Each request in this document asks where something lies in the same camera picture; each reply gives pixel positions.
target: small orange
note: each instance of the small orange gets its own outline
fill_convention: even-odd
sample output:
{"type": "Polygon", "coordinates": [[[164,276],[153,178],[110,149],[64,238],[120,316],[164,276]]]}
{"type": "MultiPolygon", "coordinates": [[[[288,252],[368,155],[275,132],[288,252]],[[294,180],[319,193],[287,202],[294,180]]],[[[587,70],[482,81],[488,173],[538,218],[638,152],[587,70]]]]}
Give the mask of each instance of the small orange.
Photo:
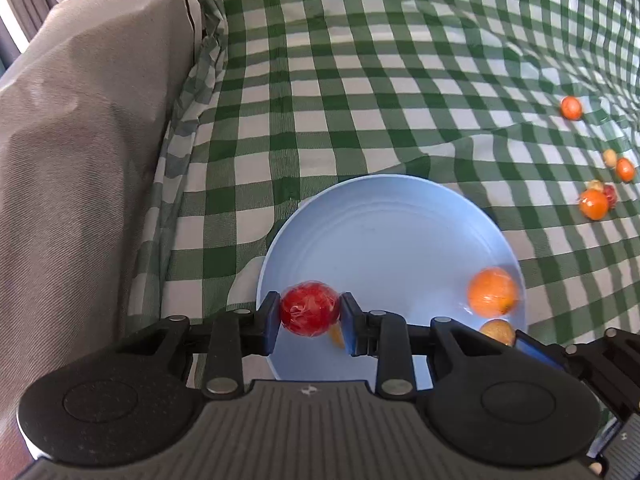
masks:
{"type": "Polygon", "coordinates": [[[342,338],[342,330],[340,329],[340,323],[334,323],[329,328],[329,337],[331,342],[336,345],[340,350],[344,350],[344,339],[342,338]]]}
{"type": "Polygon", "coordinates": [[[492,319],[491,321],[487,321],[480,327],[480,332],[507,346],[513,346],[513,343],[516,341],[516,331],[508,321],[503,319],[492,319]]]}
{"type": "Polygon", "coordinates": [[[518,287],[508,272],[489,267],[473,277],[466,298],[478,316],[504,316],[518,301],[518,287]]]}
{"type": "Polygon", "coordinates": [[[560,111],[565,118],[571,121],[578,121],[582,117],[582,105],[578,99],[571,95],[562,99],[560,111]]]}
{"type": "Polygon", "coordinates": [[[602,220],[609,210],[607,197],[601,191],[588,189],[580,195],[580,211],[591,220],[602,220]]]}
{"type": "Polygon", "coordinates": [[[628,158],[620,157],[616,164],[616,173],[623,182],[630,182],[634,179],[636,168],[628,158]]]}

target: red fruit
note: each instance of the red fruit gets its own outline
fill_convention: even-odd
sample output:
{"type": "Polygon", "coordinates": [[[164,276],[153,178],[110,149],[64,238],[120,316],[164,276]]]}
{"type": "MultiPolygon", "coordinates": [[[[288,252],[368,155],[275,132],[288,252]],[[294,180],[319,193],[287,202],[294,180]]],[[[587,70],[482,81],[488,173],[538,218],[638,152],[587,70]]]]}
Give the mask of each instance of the red fruit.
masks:
{"type": "Polygon", "coordinates": [[[604,196],[607,197],[607,203],[609,203],[609,209],[613,209],[616,206],[616,202],[618,201],[618,196],[616,195],[616,188],[611,184],[605,184],[604,190],[602,190],[604,196]]]}
{"type": "Polygon", "coordinates": [[[294,334],[315,337],[338,321],[338,293],[321,282],[299,283],[285,291],[280,320],[294,334]]]}

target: light blue bowl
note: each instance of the light blue bowl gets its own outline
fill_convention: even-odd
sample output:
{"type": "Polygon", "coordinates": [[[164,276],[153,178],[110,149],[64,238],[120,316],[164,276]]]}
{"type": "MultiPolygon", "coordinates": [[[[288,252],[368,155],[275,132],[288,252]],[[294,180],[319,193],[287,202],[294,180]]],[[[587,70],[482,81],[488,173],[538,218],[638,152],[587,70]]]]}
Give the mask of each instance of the light blue bowl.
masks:
{"type": "MultiPolygon", "coordinates": [[[[257,303],[306,280],[351,292],[365,312],[387,310],[428,325],[449,316],[475,329],[487,321],[466,302],[466,288],[485,267],[518,283],[518,261],[500,230],[458,193],[422,178],[377,174],[326,189],[300,206],[275,237],[260,272],[257,303]]],[[[524,302],[504,319],[525,329],[524,302]]],[[[286,381],[367,380],[376,359],[353,358],[328,334],[300,337],[281,329],[270,357],[286,381]]],[[[417,385],[431,387],[423,356],[414,356],[417,385]]]]}

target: red tomato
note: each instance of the red tomato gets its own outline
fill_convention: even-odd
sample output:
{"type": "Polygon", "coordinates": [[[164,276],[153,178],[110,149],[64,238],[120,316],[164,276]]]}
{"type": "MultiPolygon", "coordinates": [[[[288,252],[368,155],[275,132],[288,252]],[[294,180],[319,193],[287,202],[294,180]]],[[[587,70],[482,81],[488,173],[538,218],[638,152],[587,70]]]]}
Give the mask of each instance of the red tomato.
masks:
{"type": "Polygon", "coordinates": [[[607,197],[607,202],[609,203],[609,209],[613,209],[616,206],[616,202],[618,201],[618,196],[616,195],[616,188],[611,184],[605,184],[604,190],[602,191],[604,196],[607,197]]]}
{"type": "Polygon", "coordinates": [[[280,320],[294,334],[315,337],[338,321],[338,293],[320,282],[299,283],[285,291],[280,320]]]}
{"type": "Polygon", "coordinates": [[[634,165],[628,158],[621,157],[618,159],[618,163],[616,164],[616,173],[620,177],[620,180],[630,182],[636,174],[636,168],[634,168],[634,165]]]}

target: gingham tablecloth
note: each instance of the gingham tablecloth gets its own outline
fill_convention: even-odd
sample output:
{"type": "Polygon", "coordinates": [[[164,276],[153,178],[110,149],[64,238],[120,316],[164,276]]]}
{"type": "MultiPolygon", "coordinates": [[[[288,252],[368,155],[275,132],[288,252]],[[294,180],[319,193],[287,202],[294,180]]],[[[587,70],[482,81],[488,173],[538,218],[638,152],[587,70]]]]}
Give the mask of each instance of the gingham tablecloth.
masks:
{"type": "Polygon", "coordinates": [[[520,260],[529,333],[640,330],[640,0],[200,0],[208,38],[167,131],[131,326],[255,306],[300,201],[407,173],[480,206],[520,260]],[[584,120],[559,114],[580,98],[584,120]],[[590,222],[591,179],[620,202],[590,222]]]}

